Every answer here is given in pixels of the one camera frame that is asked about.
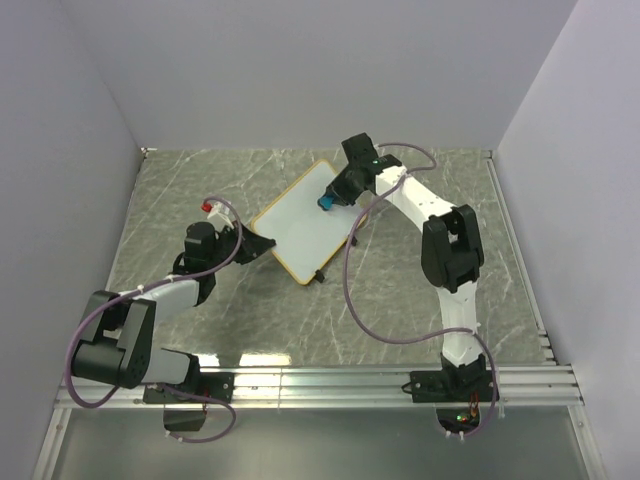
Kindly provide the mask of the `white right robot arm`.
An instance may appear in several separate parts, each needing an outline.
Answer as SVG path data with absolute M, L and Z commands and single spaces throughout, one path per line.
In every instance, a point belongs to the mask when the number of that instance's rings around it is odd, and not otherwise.
M 388 201 L 421 233 L 421 268 L 438 294 L 445 331 L 441 352 L 444 393 L 466 398 L 486 373 L 488 355 L 477 333 L 476 291 L 484 251 L 477 216 L 468 205 L 442 199 L 391 154 L 381 155 L 361 133 L 342 142 L 347 166 L 326 187 L 318 206 L 353 206 L 364 192 Z

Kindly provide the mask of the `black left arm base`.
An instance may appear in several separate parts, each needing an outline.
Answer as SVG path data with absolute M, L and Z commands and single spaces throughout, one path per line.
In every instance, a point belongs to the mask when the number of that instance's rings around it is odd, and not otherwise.
M 204 372 L 194 374 L 181 384 L 146 386 L 145 404 L 200 403 L 197 397 L 206 397 L 230 403 L 233 397 L 235 374 L 231 372 Z

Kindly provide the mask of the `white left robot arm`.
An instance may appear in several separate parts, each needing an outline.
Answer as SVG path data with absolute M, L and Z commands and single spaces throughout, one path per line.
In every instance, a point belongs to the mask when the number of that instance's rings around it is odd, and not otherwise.
M 220 230 L 207 221 L 188 226 L 183 251 L 165 278 L 130 291 L 91 294 L 66 353 L 65 382 L 76 377 L 132 389 L 165 356 L 168 365 L 160 369 L 159 380 L 178 401 L 196 399 L 203 379 L 189 368 L 191 356 L 155 349 L 155 326 L 204 303 L 223 267 L 250 263 L 275 246 L 275 240 L 242 223 Z

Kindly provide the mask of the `blue whiteboard eraser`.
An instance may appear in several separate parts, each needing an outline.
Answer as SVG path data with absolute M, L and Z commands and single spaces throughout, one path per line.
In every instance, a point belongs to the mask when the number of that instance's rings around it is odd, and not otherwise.
M 335 202 L 335 197 L 332 195 L 323 195 L 317 200 L 317 205 L 323 211 L 329 211 Z

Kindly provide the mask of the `aluminium front mounting rail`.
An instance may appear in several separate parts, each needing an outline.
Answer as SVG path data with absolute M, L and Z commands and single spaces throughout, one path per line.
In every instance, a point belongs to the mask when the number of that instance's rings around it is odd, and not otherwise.
M 204 367 L 204 374 L 229 380 L 218 382 L 219 392 L 231 395 L 227 400 L 236 411 L 241 409 L 367 409 L 404 407 L 458 407 L 430 400 L 413 403 L 401 385 L 408 383 L 417 366 L 373 366 L 294 368 L 284 366 Z M 498 367 L 498 388 L 504 407 L 581 406 L 584 404 L 577 379 L 570 366 L 534 365 Z M 97 402 L 110 386 L 88 380 L 74 380 L 77 393 L 87 402 Z M 103 407 L 111 409 L 202 409 L 202 403 L 182 395 L 168 393 L 166 387 L 122 389 Z M 33 479 L 52 479 L 71 410 L 80 408 L 68 394 L 65 383 L 58 389 L 54 413 L 36 463 Z

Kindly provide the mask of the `yellow framed whiteboard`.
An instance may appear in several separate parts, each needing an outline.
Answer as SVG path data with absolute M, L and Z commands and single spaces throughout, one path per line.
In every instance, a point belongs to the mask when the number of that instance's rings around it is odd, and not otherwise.
M 327 211 L 318 206 L 336 176 L 328 161 L 315 162 L 250 223 L 254 233 L 276 242 L 272 254 L 300 285 L 312 282 L 341 249 L 364 209 L 362 202 Z

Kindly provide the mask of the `aluminium right side rail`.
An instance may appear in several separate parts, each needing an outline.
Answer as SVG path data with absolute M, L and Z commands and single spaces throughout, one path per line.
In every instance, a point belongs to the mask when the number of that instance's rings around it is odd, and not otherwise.
M 501 210 L 501 215 L 503 218 L 503 222 L 504 225 L 506 227 L 507 230 L 507 234 L 509 237 L 509 242 L 511 245 L 511 248 L 513 250 L 514 256 L 515 256 L 515 260 L 516 260 L 516 264 L 518 267 L 518 271 L 522 280 L 522 283 L 524 285 L 524 289 L 525 289 L 525 293 L 526 293 L 526 297 L 527 297 L 527 301 L 530 307 L 530 310 L 532 312 L 534 321 L 535 321 L 535 325 L 538 331 L 538 340 L 541 346 L 541 351 L 544 354 L 545 357 L 545 361 L 543 362 L 544 365 L 558 365 L 558 361 L 556 358 L 556 355 L 554 354 L 553 351 L 553 347 L 551 345 L 551 341 L 549 339 L 549 335 L 547 332 L 547 329 L 544 325 L 544 321 L 542 319 L 541 316 L 541 312 L 535 297 L 535 293 L 533 291 L 533 287 L 531 284 L 531 280 L 529 278 L 528 272 L 527 272 L 527 268 L 526 268 L 526 264 L 524 262 L 524 258 L 521 252 L 521 248 L 520 245 L 518 243 L 518 239 L 516 236 L 516 232 L 514 229 L 514 225 L 513 222 L 511 220 L 511 216 L 509 214 L 509 210 L 508 210 L 508 206 L 507 206 L 507 202 L 506 199 L 504 197 L 504 193 L 503 190 L 501 188 L 500 182 L 499 182 L 499 178 L 498 178 L 498 173 L 495 167 L 495 162 L 494 162 L 494 158 L 493 158 L 493 151 L 492 150 L 483 150 L 483 158 L 486 161 L 487 164 L 487 168 L 488 168 L 488 172 L 491 178 L 491 182 L 492 182 L 492 186 L 494 188 L 494 191 L 496 193 L 497 196 L 497 200 L 500 206 L 500 210 Z

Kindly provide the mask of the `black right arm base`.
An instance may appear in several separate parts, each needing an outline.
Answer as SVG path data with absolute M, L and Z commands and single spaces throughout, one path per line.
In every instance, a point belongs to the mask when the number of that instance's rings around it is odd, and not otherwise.
M 413 403 L 469 403 L 498 401 L 500 393 L 494 392 L 490 371 L 466 378 L 454 372 L 411 371 L 409 381 L 401 386 Z

